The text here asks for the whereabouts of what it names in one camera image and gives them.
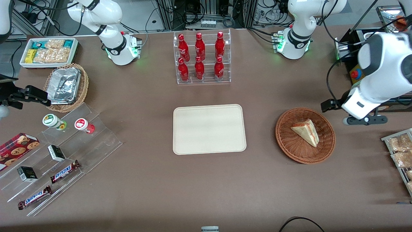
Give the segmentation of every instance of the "clear acrylic shelf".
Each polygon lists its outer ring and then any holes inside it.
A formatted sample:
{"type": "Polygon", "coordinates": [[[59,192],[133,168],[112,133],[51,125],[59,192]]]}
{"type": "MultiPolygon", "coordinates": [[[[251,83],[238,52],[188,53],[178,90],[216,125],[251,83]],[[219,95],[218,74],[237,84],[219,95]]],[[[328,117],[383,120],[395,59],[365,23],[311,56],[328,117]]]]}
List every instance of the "clear acrylic shelf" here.
{"type": "Polygon", "coordinates": [[[10,204],[16,206],[16,210],[18,210],[17,205],[20,201],[24,201],[50,185],[53,194],[41,198],[40,201],[36,201],[22,210],[22,213],[27,216],[38,214],[122,145],[116,135],[103,124],[98,113],[85,103],[68,113],[62,120],[67,122],[65,130],[58,131],[54,128],[48,128],[40,133],[37,136],[40,141],[37,150],[14,162],[0,177],[2,194],[10,204]],[[74,122],[79,118],[85,118],[92,123],[96,128],[95,131],[92,134],[87,134],[74,128],[74,122]],[[63,162],[57,162],[51,158],[47,149],[51,144],[61,148],[66,157],[63,162]],[[50,177],[75,160],[78,160],[81,166],[52,184],[50,177]],[[17,168],[20,166],[32,167],[38,180],[32,183],[23,182],[17,173],[17,168]]]}
{"type": "Polygon", "coordinates": [[[182,31],[178,33],[174,33],[173,35],[173,50],[174,50],[174,55],[175,55],[175,66],[176,66],[176,80],[178,84],[214,84],[214,83],[230,83],[232,80],[232,75],[231,75],[231,35],[230,35],[230,30],[205,30],[201,31],[202,33],[202,38],[203,41],[205,42],[205,48],[206,48],[206,59],[203,61],[203,64],[205,66],[205,77],[203,80],[198,80],[196,78],[196,70],[194,68],[194,65],[196,63],[195,57],[196,57],[196,50],[194,48],[194,45],[196,43],[196,33],[197,31],[182,31]],[[223,69],[223,79],[221,81],[216,81],[215,80],[215,63],[216,63],[216,57],[215,57],[215,43],[216,39],[218,36],[218,32],[222,31],[223,32],[223,40],[225,41],[225,54],[223,55],[223,64],[224,64],[224,69],[223,69]],[[178,59],[180,57],[179,54],[179,40],[177,39],[177,36],[179,34],[183,34],[185,36],[185,41],[187,45],[189,46],[189,54],[190,54],[190,61],[186,62],[186,65],[189,69],[189,81],[188,82],[182,82],[180,75],[179,75],[179,70],[178,70],[178,59]]]}

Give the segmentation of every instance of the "small black box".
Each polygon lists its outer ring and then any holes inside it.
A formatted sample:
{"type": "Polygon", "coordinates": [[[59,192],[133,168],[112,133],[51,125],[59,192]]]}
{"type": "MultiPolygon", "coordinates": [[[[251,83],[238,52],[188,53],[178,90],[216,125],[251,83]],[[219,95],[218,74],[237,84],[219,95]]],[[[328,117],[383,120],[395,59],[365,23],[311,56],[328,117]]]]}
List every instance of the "small black box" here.
{"type": "Polygon", "coordinates": [[[56,145],[50,145],[50,146],[48,146],[48,149],[49,149],[49,153],[50,153],[52,159],[54,159],[58,162],[64,161],[65,157],[64,157],[64,154],[61,151],[60,147],[58,147],[56,145]]]}
{"type": "Polygon", "coordinates": [[[35,182],[37,180],[36,173],[34,173],[33,168],[21,166],[17,169],[19,176],[22,181],[35,182]]]}

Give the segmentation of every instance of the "beige tray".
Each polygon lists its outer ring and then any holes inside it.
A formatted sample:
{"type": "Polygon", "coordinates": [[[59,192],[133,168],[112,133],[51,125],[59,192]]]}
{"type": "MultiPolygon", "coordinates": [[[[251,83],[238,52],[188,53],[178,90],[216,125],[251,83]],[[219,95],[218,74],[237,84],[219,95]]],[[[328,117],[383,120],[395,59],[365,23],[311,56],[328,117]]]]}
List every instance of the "beige tray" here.
{"type": "Polygon", "coordinates": [[[173,113],[175,154],[242,152],[245,149],[245,126],[240,105],[175,109],[173,113]]]}

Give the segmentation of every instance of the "red button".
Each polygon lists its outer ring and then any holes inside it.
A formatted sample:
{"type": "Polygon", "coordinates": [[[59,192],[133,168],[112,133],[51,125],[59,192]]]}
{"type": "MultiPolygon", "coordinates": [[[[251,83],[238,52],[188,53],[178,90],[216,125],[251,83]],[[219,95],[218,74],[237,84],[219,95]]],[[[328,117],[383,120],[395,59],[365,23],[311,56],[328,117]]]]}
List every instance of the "red button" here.
{"type": "Polygon", "coordinates": [[[358,78],[358,76],[359,76],[359,72],[358,72],[357,70],[351,72],[351,77],[352,77],[353,79],[358,78]]]}

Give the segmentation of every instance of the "acrylic bottle rack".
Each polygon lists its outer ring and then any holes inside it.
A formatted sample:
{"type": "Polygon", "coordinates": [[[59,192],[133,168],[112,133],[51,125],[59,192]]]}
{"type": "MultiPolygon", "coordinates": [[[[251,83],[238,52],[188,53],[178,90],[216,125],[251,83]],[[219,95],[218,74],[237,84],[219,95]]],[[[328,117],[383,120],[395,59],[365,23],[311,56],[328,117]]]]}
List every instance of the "acrylic bottle rack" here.
{"type": "Polygon", "coordinates": [[[196,50],[195,50],[195,43],[196,43],[196,33],[197,31],[182,31],[178,33],[174,33],[173,35],[173,50],[175,55],[175,66],[176,66],[176,79],[178,84],[190,85],[190,84],[214,84],[214,83],[230,83],[232,80],[231,76],[231,35],[230,30],[205,30],[201,31],[203,41],[205,42],[206,48],[206,59],[203,61],[205,66],[205,77],[203,80],[198,80],[196,78],[196,70],[194,65],[196,63],[196,50]],[[223,69],[223,79],[221,81],[215,80],[215,64],[216,64],[216,57],[215,57],[215,43],[218,36],[218,32],[223,32],[223,40],[225,41],[225,54],[222,59],[222,63],[225,66],[223,69]],[[180,57],[179,54],[179,40],[178,35],[183,34],[185,36],[185,41],[189,46],[189,55],[190,61],[186,62],[186,65],[189,69],[189,81],[183,82],[179,75],[178,70],[178,59],[180,57]]]}

